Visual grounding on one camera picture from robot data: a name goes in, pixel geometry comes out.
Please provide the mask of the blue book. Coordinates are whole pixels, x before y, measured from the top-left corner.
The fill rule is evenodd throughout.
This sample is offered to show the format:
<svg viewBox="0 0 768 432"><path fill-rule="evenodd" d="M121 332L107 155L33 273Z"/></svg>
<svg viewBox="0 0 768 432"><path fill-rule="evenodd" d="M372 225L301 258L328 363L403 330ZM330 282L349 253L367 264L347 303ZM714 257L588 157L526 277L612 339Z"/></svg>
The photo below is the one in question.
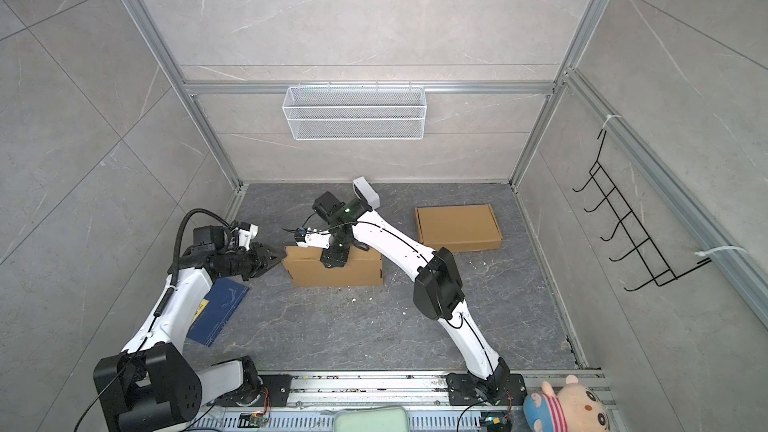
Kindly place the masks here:
<svg viewBox="0 0 768 432"><path fill-rule="evenodd" d="M210 347L249 291L241 282L217 280L201 301L186 338Z"/></svg>

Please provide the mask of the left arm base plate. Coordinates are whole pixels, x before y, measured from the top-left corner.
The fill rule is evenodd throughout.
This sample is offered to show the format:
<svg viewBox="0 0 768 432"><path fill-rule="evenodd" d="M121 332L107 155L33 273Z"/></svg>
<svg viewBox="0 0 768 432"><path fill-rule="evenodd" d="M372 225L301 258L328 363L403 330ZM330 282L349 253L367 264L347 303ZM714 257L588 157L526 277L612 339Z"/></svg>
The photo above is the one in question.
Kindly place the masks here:
<svg viewBox="0 0 768 432"><path fill-rule="evenodd" d="M291 391L292 376L288 374L260 375L257 392L249 392L235 403L241 407L286 407Z"/></svg>

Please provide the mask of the white digital clock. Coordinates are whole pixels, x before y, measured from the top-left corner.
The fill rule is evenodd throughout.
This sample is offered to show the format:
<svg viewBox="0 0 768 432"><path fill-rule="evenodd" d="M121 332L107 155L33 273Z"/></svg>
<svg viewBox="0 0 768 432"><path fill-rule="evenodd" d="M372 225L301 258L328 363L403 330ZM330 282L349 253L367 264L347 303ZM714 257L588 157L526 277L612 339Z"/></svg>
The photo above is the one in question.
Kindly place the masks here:
<svg viewBox="0 0 768 432"><path fill-rule="evenodd" d="M379 194L373 189L364 176L354 179L352 185L355 194L368 208L376 210L380 207Z"/></svg>

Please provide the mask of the pale green box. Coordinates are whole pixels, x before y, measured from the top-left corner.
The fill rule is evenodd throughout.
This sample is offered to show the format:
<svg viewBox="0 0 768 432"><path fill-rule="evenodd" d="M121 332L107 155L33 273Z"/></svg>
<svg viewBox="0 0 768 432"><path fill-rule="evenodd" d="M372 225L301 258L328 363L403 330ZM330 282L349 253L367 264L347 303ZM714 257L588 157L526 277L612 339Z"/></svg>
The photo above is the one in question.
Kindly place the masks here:
<svg viewBox="0 0 768 432"><path fill-rule="evenodd" d="M334 432L409 432L410 421L402 407L343 411L333 421Z"/></svg>

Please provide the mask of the aluminium rail base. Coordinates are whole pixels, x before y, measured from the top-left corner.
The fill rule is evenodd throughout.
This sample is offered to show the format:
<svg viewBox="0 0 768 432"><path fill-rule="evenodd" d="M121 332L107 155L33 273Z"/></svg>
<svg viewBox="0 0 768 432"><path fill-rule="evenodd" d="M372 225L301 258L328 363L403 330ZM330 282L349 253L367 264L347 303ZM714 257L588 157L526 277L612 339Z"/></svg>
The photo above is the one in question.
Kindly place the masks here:
<svg viewBox="0 0 768 432"><path fill-rule="evenodd" d="M183 388L181 410L187 419L173 431L331 431L343 411L402 407L412 431L525 431L522 406L466 406L449 403L445 376L449 371L266 371L260 375L292 376L286 407L241 407L226 393L193 401L193 388ZM527 393L548 381L559 391L566 370L522 371Z"/></svg>

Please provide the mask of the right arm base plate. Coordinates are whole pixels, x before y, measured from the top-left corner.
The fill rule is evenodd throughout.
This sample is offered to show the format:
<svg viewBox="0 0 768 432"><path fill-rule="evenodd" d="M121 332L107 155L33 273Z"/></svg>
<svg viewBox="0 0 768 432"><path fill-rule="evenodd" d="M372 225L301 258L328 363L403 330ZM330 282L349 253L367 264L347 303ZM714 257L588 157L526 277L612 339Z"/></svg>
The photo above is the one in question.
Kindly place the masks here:
<svg viewBox="0 0 768 432"><path fill-rule="evenodd" d="M520 374L506 374L501 379L480 380L471 374L449 373L445 376L449 403L466 406L484 400L491 406L522 406L527 387Z"/></svg>

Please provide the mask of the pink plush pig toy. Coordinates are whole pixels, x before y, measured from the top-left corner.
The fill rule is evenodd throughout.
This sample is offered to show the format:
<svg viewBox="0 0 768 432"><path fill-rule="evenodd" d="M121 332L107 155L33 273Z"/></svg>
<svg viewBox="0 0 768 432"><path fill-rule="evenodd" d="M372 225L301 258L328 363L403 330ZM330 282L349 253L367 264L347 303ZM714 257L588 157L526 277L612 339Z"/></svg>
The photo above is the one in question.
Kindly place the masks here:
<svg viewBox="0 0 768 432"><path fill-rule="evenodd" d="M543 381L541 390L528 395L523 414L532 431L610 431L611 422L604 404L575 375L565 378L556 392Z"/></svg>

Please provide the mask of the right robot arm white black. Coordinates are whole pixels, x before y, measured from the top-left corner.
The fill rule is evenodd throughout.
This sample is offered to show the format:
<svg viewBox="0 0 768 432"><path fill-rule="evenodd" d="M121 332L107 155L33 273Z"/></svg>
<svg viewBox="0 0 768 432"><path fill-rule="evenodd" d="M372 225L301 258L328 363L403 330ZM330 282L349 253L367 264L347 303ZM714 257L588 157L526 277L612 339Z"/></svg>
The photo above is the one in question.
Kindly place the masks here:
<svg viewBox="0 0 768 432"><path fill-rule="evenodd" d="M510 369L470 313L452 252L417 243L379 214L378 193L360 184L353 190L355 198L348 202L329 191L315 199L313 214L327 227L293 229L296 245L320 249L321 263L327 268L344 266L353 246L372 248L393 262L412 280L416 308L438 322L459 349L478 396L497 404Z"/></svg>

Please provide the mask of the cardboard sheet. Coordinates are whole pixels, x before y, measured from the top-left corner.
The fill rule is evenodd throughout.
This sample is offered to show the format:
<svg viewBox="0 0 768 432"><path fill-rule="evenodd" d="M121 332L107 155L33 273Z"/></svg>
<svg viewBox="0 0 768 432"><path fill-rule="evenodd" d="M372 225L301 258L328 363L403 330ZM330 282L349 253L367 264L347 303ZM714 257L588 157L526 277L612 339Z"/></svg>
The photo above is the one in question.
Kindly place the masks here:
<svg viewBox="0 0 768 432"><path fill-rule="evenodd" d="M381 286L384 283L381 254L352 247L343 267L327 268L321 261L324 249L288 246L282 264L297 287Z"/></svg>

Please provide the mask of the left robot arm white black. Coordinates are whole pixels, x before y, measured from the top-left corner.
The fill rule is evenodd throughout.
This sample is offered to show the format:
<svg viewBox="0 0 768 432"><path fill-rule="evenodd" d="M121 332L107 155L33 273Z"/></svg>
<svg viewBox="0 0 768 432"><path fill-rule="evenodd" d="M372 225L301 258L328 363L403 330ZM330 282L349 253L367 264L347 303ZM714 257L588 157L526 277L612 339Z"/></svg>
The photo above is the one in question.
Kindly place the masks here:
<svg viewBox="0 0 768 432"><path fill-rule="evenodd" d="M110 431L156 431L191 422L205 404L251 405L265 393L253 360L227 360L200 372L183 357L200 303L221 279L257 278L282 257L257 241L257 226L235 222L193 232L174 245L163 292L121 352L96 365L93 380Z"/></svg>

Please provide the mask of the cardboard box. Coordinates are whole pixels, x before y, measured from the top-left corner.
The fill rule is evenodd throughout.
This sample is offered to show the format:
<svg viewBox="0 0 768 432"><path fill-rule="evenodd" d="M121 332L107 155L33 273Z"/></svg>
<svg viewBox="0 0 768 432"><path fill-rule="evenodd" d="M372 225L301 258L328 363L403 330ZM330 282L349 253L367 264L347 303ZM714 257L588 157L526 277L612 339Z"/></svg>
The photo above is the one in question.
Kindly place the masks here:
<svg viewBox="0 0 768 432"><path fill-rule="evenodd" d="M497 250L503 236L490 204L415 209L419 242L452 253Z"/></svg>

